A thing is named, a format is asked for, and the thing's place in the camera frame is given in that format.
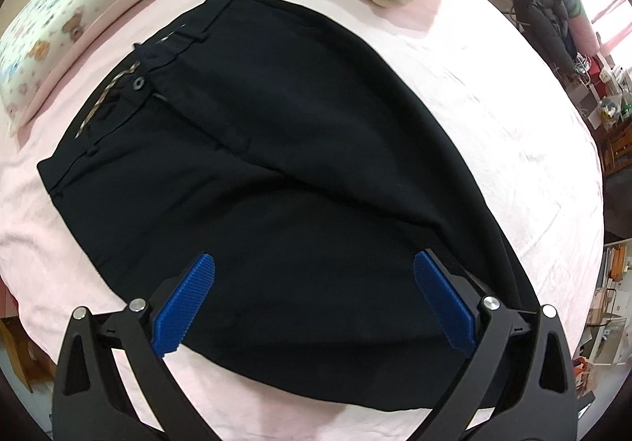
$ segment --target cartoon bear print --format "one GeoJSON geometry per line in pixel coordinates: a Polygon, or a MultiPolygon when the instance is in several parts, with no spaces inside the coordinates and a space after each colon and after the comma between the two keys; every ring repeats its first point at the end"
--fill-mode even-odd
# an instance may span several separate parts
{"type": "Polygon", "coordinates": [[[26,55],[27,58],[34,58],[36,61],[43,61],[51,50],[51,44],[46,40],[37,40],[33,48],[26,55]]]}
{"type": "Polygon", "coordinates": [[[15,115],[18,112],[18,104],[16,104],[15,102],[9,102],[5,106],[4,110],[6,111],[6,114],[10,120],[15,120],[15,115]]]}
{"type": "Polygon", "coordinates": [[[83,11],[77,9],[70,20],[68,20],[61,28],[62,33],[69,35],[73,42],[80,39],[83,34],[83,25],[81,25],[82,18],[83,11]]]}

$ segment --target bed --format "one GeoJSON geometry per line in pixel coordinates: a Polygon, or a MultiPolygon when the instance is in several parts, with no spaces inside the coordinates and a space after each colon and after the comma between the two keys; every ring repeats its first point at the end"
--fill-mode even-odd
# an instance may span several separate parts
{"type": "MultiPolygon", "coordinates": [[[[25,329],[54,360],[75,307],[100,313],[124,304],[70,235],[36,164],[53,153],[133,42],[203,0],[129,1],[132,7],[81,51],[35,117],[0,143],[0,276],[20,304],[25,329]]],[[[486,0],[415,0],[397,9],[367,0],[287,1],[359,35],[417,93],[461,152],[540,302],[558,308],[573,351],[602,254],[601,172],[587,128],[546,64],[486,0]]],[[[124,357],[117,357],[141,420],[157,426],[124,357]]],[[[184,346],[165,360],[226,440],[406,439],[428,414],[293,396],[184,346]]]]}

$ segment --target wooden furniture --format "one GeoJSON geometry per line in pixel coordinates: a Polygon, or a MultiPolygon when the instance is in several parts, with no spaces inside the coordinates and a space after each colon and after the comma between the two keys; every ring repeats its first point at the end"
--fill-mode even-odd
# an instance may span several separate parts
{"type": "Polygon", "coordinates": [[[595,139],[604,179],[632,164],[632,117],[595,139]]]}
{"type": "Polygon", "coordinates": [[[612,258],[612,266],[610,267],[610,278],[614,282],[620,282],[623,279],[623,270],[626,259],[626,245],[616,247],[614,249],[614,257],[612,258]]]}
{"type": "Polygon", "coordinates": [[[55,380],[55,364],[28,337],[17,317],[0,320],[0,334],[15,375],[31,393],[36,382],[55,380]]]}

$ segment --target patterned pillowcase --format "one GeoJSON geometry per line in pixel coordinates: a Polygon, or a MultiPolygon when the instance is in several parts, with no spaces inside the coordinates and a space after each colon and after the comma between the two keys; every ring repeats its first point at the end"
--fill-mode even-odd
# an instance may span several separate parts
{"type": "Polygon", "coordinates": [[[49,80],[45,93],[37,94],[46,78],[115,2],[31,0],[13,20],[0,38],[0,99],[12,131],[37,112],[56,84],[49,80]]]}

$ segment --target dark jacket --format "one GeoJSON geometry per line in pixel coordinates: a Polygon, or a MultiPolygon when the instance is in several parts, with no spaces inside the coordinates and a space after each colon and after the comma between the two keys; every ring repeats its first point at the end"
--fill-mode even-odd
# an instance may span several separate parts
{"type": "Polygon", "coordinates": [[[564,74],[573,74],[577,51],[563,0],[513,0],[513,4],[525,38],[542,59],[564,74]]]}

